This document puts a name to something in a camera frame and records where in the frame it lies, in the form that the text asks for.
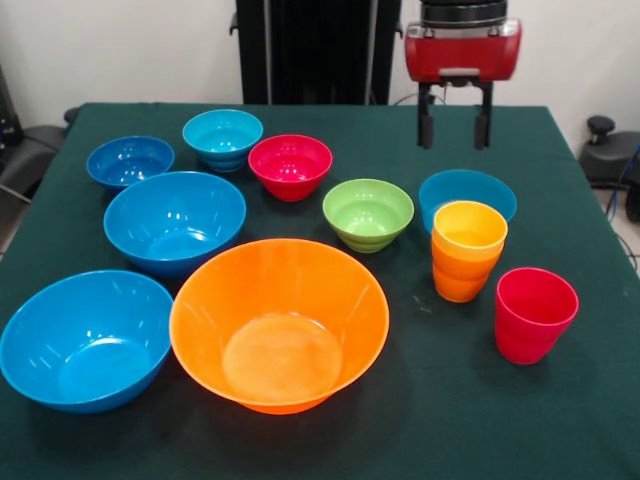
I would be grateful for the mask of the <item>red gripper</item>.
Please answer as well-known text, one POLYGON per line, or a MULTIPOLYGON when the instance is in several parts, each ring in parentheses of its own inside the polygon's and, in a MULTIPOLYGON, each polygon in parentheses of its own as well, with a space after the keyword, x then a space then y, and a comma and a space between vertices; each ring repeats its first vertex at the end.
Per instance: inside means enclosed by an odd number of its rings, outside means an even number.
MULTIPOLYGON (((420 22, 408 25, 405 58, 410 78, 420 83, 418 90, 417 144, 430 149, 433 143, 431 85, 456 78, 475 78, 481 82, 509 80, 517 65, 522 25, 508 19, 498 25, 445 29, 420 22)), ((473 83, 482 92, 475 119, 474 147, 490 146, 493 83, 473 83)))

